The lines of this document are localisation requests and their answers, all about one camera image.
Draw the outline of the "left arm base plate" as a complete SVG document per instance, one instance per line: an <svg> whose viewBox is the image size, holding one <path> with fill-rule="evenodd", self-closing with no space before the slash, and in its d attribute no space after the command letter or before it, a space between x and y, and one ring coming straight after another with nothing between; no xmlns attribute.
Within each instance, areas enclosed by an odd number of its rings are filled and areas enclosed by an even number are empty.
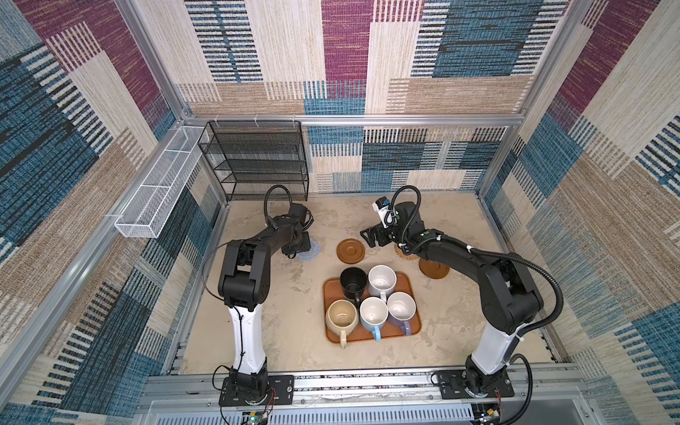
<svg viewBox="0 0 680 425"><path fill-rule="evenodd" d="M219 397L220 407L275 407L288 406L293 402L295 377L293 375L269 375L263 378L248 378L249 382L237 382L236 378L224 379Z"/></svg>

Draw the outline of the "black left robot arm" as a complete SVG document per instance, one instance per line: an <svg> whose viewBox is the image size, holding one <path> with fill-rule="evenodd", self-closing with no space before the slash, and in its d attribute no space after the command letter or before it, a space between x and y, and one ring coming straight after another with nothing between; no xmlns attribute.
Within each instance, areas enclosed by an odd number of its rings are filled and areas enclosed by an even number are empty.
<svg viewBox="0 0 680 425"><path fill-rule="evenodd" d="M308 230L313 224L313 214L304 205L293 202L283 184L268 189L265 204L276 189L284 191L289 202L288 212L273 217L265 209L264 230L253 237L226 243L217 285L217 299L230 310L235 342L235 359L221 393L248 404L260 402L270 394L262 306L271 287L272 255L281 251L293 259L312 249Z"/></svg>

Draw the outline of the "beige ceramic mug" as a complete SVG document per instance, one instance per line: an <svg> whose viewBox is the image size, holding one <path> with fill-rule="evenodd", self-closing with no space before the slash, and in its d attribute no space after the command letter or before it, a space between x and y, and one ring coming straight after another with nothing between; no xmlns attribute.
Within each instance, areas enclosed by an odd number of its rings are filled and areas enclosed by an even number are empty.
<svg viewBox="0 0 680 425"><path fill-rule="evenodd" d="M325 313L327 328L339 337L342 349L345 349L348 336L355 331L359 324L359 314L351 301L339 299L333 302Z"/></svg>

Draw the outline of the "black mug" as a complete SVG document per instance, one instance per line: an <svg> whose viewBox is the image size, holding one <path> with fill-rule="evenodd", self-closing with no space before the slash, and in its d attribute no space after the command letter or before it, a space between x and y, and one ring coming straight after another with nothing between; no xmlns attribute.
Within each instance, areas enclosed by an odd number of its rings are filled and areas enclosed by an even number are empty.
<svg viewBox="0 0 680 425"><path fill-rule="evenodd" d="M358 267L348 267L341 273L340 283L345 299L359 308L368 284L366 272Z"/></svg>

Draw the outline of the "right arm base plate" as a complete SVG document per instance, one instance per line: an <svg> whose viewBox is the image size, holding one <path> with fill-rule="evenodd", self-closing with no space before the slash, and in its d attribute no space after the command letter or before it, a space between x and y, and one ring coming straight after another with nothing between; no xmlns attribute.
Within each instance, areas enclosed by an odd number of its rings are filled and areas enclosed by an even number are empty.
<svg viewBox="0 0 680 425"><path fill-rule="evenodd" d="M493 375L484 375L472 369L449 369L437 371L434 384L439 387L443 400L464 398L512 398L514 388L506 368Z"/></svg>

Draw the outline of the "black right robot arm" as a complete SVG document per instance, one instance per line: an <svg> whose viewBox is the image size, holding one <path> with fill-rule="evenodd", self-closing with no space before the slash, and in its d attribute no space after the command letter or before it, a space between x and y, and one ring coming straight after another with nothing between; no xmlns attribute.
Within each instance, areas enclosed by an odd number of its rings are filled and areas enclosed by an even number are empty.
<svg viewBox="0 0 680 425"><path fill-rule="evenodd" d="M525 334L554 322L564 296L543 267L516 253L476 248L440 230L426 228L420 215L421 192L412 185L372 204L380 222L361 231L371 247L396 244L405 255L437 262L474 281L486 320L483 335L466 359L466 393L483 398L506 378L506 367Z"/></svg>

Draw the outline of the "white speckled mug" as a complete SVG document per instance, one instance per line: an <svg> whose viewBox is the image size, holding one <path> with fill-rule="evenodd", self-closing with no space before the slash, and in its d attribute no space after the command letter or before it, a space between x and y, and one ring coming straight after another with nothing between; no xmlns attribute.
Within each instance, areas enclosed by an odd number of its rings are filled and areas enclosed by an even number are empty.
<svg viewBox="0 0 680 425"><path fill-rule="evenodd" d="M397 281L396 272L391 267L386 265L374 266L368 273L368 294L387 303L389 296L395 290Z"/></svg>

